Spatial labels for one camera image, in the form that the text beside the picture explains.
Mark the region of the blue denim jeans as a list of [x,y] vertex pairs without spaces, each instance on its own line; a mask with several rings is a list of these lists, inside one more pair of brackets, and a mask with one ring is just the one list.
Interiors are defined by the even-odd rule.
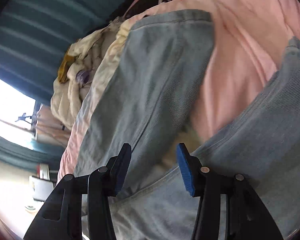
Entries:
[[[114,76],[92,115],[74,174],[90,174],[124,143],[132,159],[110,200],[118,239],[189,239],[198,202],[178,167],[159,168],[207,76],[214,44],[210,14],[181,10],[133,25]],[[281,69],[230,124],[194,152],[221,174],[242,173],[283,237],[300,228],[300,40]]]

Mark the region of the black clothes rack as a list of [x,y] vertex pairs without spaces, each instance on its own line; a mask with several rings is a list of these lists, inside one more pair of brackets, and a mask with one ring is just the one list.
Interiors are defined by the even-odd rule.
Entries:
[[37,113],[33,113],[32,115],[27,115],[23,113],[22,116],[19,116],[15,122],[24,121],[32,126],[36,126],[37,124]]

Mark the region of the white cabinet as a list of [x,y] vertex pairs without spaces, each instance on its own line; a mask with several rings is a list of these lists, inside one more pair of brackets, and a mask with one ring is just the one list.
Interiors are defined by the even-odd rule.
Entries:
[[37,174],[29,176],[30,202],[25,206],[29,213],[36,213],[57,183],[58,171],[51,170],[48,164],[40,163],[37,166]]

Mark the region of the beige hanging cloth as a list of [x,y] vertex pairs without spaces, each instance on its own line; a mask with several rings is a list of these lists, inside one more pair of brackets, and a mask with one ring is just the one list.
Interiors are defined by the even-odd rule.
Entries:
[[50,107],[41,105],[33,121],[37,142],[66,148],[71,132],[53,116]]

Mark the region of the mustard yellow garment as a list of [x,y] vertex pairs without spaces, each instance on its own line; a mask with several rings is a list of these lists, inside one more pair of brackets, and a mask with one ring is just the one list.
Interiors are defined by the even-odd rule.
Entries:
[[75,58],[73,56],[70,56],[68,52],[69,52],[69,48],[66,51],[63,57],[63,61],[61,62],[61,65],[58,69],[57,80],[59,83],[66,83],[66,81],[68,80],[67,77],[68,70],[75,61]]

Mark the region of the cream crumpled blanket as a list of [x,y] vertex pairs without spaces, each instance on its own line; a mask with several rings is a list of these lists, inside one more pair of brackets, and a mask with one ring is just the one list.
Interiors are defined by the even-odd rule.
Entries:
[[120,30],[118,17],[106,27],[80,38],[70,45],[68,54],[75,58],[68,70],[66,83],[53,82],[50,108],[53,116],[72,129],[90,86],[97,76],[99,89],[106,87],[115,64],[120,60],[128,31]]

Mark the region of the pink bed sheet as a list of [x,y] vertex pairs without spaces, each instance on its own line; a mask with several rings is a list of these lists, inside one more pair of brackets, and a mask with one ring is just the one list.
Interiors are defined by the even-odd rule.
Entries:
[[190,126],[175,142],[191,151],[230,123],[251,103],[280,68],[288,41],[300,39],[298,0],[173,0],[144,15],[184,9],[211,14],[215,47]]

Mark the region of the teal window curtain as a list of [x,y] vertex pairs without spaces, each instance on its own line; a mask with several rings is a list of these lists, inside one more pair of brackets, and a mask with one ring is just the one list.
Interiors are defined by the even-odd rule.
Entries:
[[0,0],[0,79],[50,104],[63,56],[126,0]]

